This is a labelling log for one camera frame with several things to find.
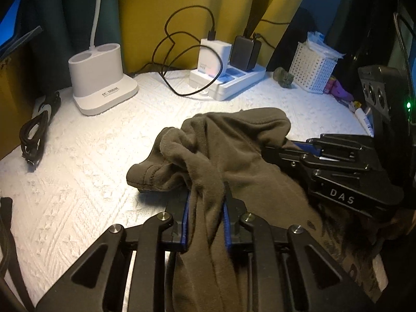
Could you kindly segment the white textured bed cover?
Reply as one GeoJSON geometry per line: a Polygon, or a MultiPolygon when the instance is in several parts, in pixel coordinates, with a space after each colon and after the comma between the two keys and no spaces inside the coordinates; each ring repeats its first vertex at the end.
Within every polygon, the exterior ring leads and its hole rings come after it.
{"type": "Polygon", "coordinates": [[[71,89],[63,89],[38,167],[31,170],[20,149],[1,160],[1,195],[13,201],[12,233],[33,302],[110,225],[139,225],[161,210],[162,200],[138,194],[126,173],[147,158],[163,128],[180,127],[198,113],[276,107],[289,118],[293,140],[365,133],[332,96],[285,89],[270,77],[225,101],[205,93],[177,96],[155,73],[137,82],[136,96],[96,116],[82,115],[71,89]]]}

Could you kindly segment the papers in basket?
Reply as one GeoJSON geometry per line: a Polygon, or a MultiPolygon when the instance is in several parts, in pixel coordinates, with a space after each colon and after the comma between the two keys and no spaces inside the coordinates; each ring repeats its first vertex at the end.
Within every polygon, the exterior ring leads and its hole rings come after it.
{"type": "Polygon", "coordinates": [[[306,45],[312,51],[328,59],[338,60],[344,57],[343,54],[325,44],[324,35],[317,31],[307,33],[306,45]]]}

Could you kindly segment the small grey figurine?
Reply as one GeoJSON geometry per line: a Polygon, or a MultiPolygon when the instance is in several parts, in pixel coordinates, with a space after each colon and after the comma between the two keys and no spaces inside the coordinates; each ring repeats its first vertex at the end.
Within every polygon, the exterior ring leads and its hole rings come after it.
{"type": "Polygon", "coordinates": [[[291,88],[294,76],[282,67],[278,67],[273,72],[273,79],[283,88],[291,88]]]}

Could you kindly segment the white charger adapter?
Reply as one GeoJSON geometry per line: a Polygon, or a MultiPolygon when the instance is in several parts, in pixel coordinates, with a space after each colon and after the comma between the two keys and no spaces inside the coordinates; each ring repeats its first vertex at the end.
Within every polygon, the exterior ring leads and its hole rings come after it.
{"type": "Polygon", "coordinates": [[[232,44],[221,40],[201,39],[197,69],[211,77],[225,74],[232,44]]]}

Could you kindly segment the tablet with blue screen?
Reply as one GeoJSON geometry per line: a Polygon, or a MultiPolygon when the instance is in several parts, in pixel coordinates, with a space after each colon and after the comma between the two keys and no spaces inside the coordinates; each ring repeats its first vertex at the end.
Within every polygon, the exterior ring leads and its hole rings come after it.
{"type": "Polygon", "coordinates": [[[43,32],[41,25],[30,25],[27,0],[14,0],[1,20],[1,61],[43,32]]]}

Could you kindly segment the black charger adapter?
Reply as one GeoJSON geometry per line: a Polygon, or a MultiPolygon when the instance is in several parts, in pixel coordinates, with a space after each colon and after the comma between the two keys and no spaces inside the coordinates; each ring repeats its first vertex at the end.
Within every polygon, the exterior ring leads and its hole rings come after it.
{"type": "Polygon", "coordinates": [[[237,36],[234,40],[229,64],[243,71],[252,70],[259,56],[262,43],[257,39],[237,36]]]}

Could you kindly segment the purple cloth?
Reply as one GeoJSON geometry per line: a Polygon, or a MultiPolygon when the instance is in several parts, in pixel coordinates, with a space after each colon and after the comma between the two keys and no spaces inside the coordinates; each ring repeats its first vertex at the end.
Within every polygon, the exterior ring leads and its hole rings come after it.
{"type": "Polygon", "coordinates": [[[340,82],[334,77],[331,76],[324,88],[325,94],[331,94],[338,99],[342,99],[347,102],[354,100],[354,97],[349,92],[345,91],[340,82]]]}

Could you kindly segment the yellow curtain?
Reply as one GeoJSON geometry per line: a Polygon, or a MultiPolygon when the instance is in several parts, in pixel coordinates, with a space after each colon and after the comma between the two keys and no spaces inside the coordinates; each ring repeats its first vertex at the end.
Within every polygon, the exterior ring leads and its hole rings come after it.
{"type": "MultiPolygon", "coordinates": [[[[302,0],[267,0],[267,9],[255,32],[266,38],[259,63],[266,66],[302,0]]],[[[232,43],[249,19],[252,0],[119,0],[121,39],[125,68],[129,73],[146,63],[161,63],[170,42],[160,43],[164,29],[174,33],[171,56],[216,29],[217,39],[232,43]]]]}

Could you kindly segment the white lamp base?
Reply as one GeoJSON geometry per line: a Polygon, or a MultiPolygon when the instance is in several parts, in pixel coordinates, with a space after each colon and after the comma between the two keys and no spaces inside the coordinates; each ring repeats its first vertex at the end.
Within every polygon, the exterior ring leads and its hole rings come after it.
{"type": "Polygon", "coordinates": [[[103,113],[138,92],[137,81],[123,72],[120,44],[95,44],[101,2],[95,0],[88,49],[68,60],[73,99],[84,115],[103,113]]]}

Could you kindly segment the dark grey t-shirt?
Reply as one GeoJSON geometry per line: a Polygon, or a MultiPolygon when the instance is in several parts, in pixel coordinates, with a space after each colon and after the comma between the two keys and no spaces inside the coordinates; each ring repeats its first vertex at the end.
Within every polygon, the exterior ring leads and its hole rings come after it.
{"type": "Polygon", "coordinates": [[[315,204],[262,147],[290,147],[290,121],[277,108],[197,114],[167,127],[149,156],[130,168],[127,183],[141,192],[190,190],[187,251],[168,261],[168,311],[245,311],[247,266],[225,247],[224,189],[269,224],[303,225],[372,300],[381,290],[372,260],[379,248],[366,221],[342,207],[315,204]]]}

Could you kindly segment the white perforated plastic basket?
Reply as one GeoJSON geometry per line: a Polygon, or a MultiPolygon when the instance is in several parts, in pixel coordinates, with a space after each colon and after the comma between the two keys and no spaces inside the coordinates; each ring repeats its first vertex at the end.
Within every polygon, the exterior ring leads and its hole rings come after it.
{"type": "Polygon", "coordinates": [[[307,92],[323,94],[337,60],[324,57],[306,44],[298,43],[289,68],[293,82],[307,92]]]}

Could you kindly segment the white power strip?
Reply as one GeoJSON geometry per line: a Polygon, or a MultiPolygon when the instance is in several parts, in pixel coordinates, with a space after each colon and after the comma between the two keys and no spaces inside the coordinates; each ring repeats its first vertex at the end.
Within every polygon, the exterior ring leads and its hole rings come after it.
{"type": "MultiPolygon", "coordinates": [[[[259,64],[248,72],[229,65],[225,74],[214,80],[202,93],[216,101],[223,101],[257,84],[265,77],[265,72],[266,69],[259,64]]],[[[190,71],[189,85],[194,89],[201,89],[213,79],[213,77],[194,69],[190,71]]]]}

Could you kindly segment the white lotion tube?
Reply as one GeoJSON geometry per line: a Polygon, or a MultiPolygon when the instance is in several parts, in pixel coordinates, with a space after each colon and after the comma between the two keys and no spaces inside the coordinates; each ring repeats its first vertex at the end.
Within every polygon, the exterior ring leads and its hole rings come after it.
{"type": "Polygon", "coordinates": [[[374,129],[372,127],[371,122],[369,121],[369,118],[365,114],[365,112],[361,108],[357,108],[355,110],[355,117],[359,120],[362,127],[365,129],[365,132],[370,136],[374,136],[374,129]]]}

